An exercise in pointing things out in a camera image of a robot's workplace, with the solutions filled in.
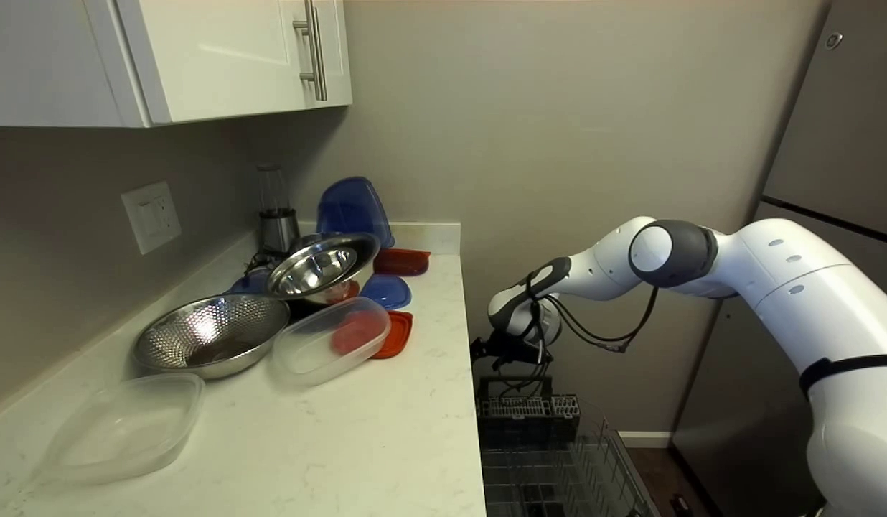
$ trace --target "electrical outlet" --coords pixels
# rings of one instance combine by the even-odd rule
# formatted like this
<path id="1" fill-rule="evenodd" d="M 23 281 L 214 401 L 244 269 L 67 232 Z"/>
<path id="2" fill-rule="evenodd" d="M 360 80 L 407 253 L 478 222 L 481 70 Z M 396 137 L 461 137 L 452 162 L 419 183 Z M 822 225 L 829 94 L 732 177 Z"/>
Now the electrical outlet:
<path id="1" fill-rule="evenodd" d="M 138 253 L 148 255 L 181 235 L 173 189 L 168 180 L 129 189 L 122 196 Z"/>

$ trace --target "stainless steel bowl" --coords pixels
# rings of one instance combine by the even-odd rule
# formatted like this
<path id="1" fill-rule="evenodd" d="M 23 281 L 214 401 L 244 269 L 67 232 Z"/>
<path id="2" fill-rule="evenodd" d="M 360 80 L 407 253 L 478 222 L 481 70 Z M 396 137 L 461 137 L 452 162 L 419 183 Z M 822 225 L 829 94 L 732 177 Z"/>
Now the stainless steel bowl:
<path id="1" fill-rule="evenodd" d="M 211 297 L 143 328 L 135 363 L 143 373 L 192 371 L 201 380 L 224 380 L 261 363 L 270 337 L 288 325 L 291 308 L 278 297 Z"/>
<path id="2" fill-rule="evenodd" d="M 326 292 L 379 255 L 377 235 L 317 235 L 273 268 L 270 291 L 288 298 L 307 298 Z"/>

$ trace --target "plastic container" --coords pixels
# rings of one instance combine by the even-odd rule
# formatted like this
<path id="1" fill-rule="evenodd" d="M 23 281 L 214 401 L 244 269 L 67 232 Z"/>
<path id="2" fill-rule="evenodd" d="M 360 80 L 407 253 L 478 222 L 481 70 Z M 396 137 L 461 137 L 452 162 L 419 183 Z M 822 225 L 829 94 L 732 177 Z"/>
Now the plastic container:
<path id="1" fill-rule="evenodd" d="M 53 440 L 41 476 L 115 482 L 171 466 L 192 433 L 201 393 L 199 377 L 161 373 L 90 397 Z"/>
<path id="2" fill-rule="evenodd" d="M 389 311 L 370 298 L 331 305 L 273 337 L 273 377 L 291 388 L 331 381 L 369 363 L 389 331 Z"/>

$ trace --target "upper cabinet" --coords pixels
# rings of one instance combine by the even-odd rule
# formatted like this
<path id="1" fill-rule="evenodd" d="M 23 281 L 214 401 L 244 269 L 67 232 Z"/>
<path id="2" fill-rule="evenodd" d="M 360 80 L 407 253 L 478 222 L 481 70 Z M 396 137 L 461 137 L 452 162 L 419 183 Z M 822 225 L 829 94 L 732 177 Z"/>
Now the upper cabinet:
<path id="1" fill-rule="evenodd" d="M 0 127 L 350 103 L 341 0 L 0 0 Z"/>

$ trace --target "kitchen counter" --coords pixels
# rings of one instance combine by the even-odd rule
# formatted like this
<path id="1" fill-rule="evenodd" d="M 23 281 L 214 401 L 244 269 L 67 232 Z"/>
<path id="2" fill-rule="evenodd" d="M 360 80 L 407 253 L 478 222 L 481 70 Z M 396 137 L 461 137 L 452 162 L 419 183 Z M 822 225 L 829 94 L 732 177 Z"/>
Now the kitchen counter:
<path id="1" fill-rule="evenodd" d="M 31 489 L 63 420 L 86 393 L 126 377 L 138 331 L 178 301 L 224 291 L 244 269 L 252 238 L 241 238 L 0 411 L 0 513 L 486 513 L 461 226 L 393 225 L 393 232 L 400 246 L 433 253 L 425 275 L 405 279 L 415 332 L 403 355 L 311 390 L 283 390 L 265 363 L 206 388 L 173 466 L 97 489 Z"/>

